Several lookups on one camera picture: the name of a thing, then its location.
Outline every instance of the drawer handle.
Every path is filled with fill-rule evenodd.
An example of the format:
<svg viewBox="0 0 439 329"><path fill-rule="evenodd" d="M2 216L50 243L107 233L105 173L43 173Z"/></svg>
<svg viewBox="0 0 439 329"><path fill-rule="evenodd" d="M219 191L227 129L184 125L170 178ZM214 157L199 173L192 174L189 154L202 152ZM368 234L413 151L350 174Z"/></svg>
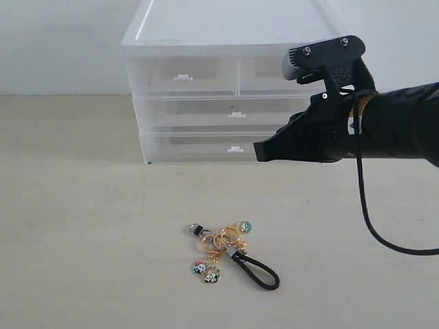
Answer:
<svg viewBox="0 0 439 329"><path fill-rule="evenodd" d="M192 81L193 78L189 77L189 74L179 74L178 76L174 77L174 81Z"/></svg>
<svg viewBox="0 0 439 329"><path fill-rule="evenodd" d="M244 153L244 149L240 148L239 145L231 145L230 149L227 150L228 153Z"/></svg>
<svg viewBox="0 0 439 329"><path fill-rule="evenodd" d="M228 117L229 117L229 118L241 118L241 119L245 119L245 118L246 118L246 115L245 115L245 114L242 114L241 111L239 111L239 112L235 112L235 111L233 111L232 114L229 114L229 115L228 115Z"/></svg>

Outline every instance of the keychain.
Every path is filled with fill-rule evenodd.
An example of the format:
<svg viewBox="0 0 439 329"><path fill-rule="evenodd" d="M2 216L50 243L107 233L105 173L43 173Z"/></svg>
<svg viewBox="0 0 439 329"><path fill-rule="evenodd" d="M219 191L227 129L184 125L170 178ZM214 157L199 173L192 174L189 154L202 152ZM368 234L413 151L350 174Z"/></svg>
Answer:
<svg viewBox="0 0 439 329"><path fill-rule="evenodd" d="M275 290L279 287L280 280L276 272L259 261L250 258L244 249L247 242L241 241L241 235L250 233L252 224L249 221L240 221L234 226L226 226L218 234L201 225L192 224L189 230L201 239L201 247L207 253L206 258L197 260L192 266L194 275L203 278L206 283L216 283L220 279L220 271L216 267L220 256L225 252L236 262L260 287L267 290ZM262 268L274 278L274 284L262 282L246 265L245 262Z"/></svg>

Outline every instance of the screw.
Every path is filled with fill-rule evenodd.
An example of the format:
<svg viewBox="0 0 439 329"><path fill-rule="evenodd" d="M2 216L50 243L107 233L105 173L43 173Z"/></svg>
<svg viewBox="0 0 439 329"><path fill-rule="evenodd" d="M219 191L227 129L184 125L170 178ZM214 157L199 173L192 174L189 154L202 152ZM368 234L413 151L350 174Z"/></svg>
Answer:
<svg viewBox="0 0 439 329"><path fill-rule="evenodd" d="M302 53L303 53L303 55L305 55L305 56L309 56L309 54L311 53L311 48L309 48L309 47L305 47L305 48L302 50Z"/></svg>
<svg viewBox="0 0 439 329"><path fill-rule="evenodd" d="M347 47L347 46L348 46L348 43L349 43L348 38L343 38L343 39L340 40L340 44L341 44L343 47Z"/></svg>

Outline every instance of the white storage drawers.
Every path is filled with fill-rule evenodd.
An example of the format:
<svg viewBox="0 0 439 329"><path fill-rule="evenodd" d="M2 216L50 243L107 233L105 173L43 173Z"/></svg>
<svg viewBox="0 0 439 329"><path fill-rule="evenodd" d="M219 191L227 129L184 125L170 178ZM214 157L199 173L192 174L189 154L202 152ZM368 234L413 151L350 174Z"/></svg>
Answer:
<svg viewBox="0 0 439 329"><path fill-rule="evenodd" d="M254 160L323 90L284 80L283 56L336 23L324 0L143 1L122 51L145 161Z"/></svg>

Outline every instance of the floor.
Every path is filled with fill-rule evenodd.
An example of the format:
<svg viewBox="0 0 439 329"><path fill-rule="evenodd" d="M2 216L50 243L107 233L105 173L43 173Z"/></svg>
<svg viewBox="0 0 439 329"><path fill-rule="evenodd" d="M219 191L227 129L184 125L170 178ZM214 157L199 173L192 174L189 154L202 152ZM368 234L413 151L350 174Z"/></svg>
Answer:
<svg viewBox="0 0 439 329"><path fill-rule="evenodd" d="M368 233L355 163L142 163L128 96L0 97L0 328L434 328L439 258ZM439 245L438 170L365 161L387 239ZM186 225L249 220L262 291L227 257L217 284Z"/></svg>

